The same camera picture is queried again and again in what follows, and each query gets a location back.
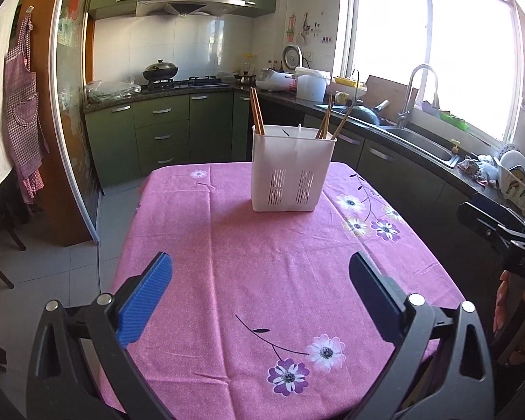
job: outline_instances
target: cloth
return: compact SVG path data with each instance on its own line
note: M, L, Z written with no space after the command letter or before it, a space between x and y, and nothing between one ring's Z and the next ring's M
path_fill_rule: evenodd
M4 133L26 203L33 203L44 186L38 169L49 152L39 122L36 77L31 72L32 29L31 14L26 14L4 66Z
M331 164L313 212L256 213L250 187L250 163L152 172L112 292L158 251L174 274L127 349L178 419L330 418L362 399L393 350L350 282L354 252L432 305L455 308L463 297L347 165ZM120 408L101 377L105 400Z

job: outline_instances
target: table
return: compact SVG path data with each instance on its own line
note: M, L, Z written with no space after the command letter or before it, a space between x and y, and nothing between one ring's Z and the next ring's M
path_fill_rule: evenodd
M112 291L158 251L171 255L174 277L128 350L179 420L331 418L361 400L393 350L350 283L354 252L432 305L463 297L345 164L331 164L313 212L255 213L250 186L250 163L149 176ZM101 390L120 408L104 375Z

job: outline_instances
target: stainless steel faucet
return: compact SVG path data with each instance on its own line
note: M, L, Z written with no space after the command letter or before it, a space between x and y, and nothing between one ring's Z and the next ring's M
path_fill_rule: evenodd
M405 100L404 100L404 107L402 108L402 112L399 113L399 124L398 124L398 127L405 127L406 126L406 121L408 119L408 116L410 114L410 110L409 110L409 106L410 106L410 95L412 94L412 82L414 81L414 76L416 75L416 73L418 71L420 71L420 69L427 69L428 71L431 71L435 77L435 92L434 92L434 102L432 103L432 107L434 107L435 109L439 109L440 108L440 99L438 98L437 96L437 86L438 86L438 80L437 80L437 74L435 74L435 71L434 69L424 63L424 64L421 64L421 65L418 65L417 67L414 68L414 70L412 71L412 74L410 74L410 82L408 84L408 86L406 87L406 96L405 96Z

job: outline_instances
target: pink checkered apron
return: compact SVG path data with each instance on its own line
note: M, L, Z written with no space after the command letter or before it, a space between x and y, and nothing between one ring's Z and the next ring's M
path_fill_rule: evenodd
M35 73L31 72L29 32L33 29L31 14L23 19L18 42L6 55L4 66L4 139L20 181L26 203L42 189L39 174L42 158L49 147L39 122L39 96Z

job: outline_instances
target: small pot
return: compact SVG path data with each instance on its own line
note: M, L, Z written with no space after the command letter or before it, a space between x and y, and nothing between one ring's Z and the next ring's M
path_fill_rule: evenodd
M255 74L251 74L251 75L239 75L239 74L236 74L235 76L235 80L237 81L238 84L240 85L249 85L249 86L255 86L255 79L256 79L256 75Z
M157 63L148 66L142 75L147 81L166 81L175 77L177 71L179 68L173 63L158 60Z

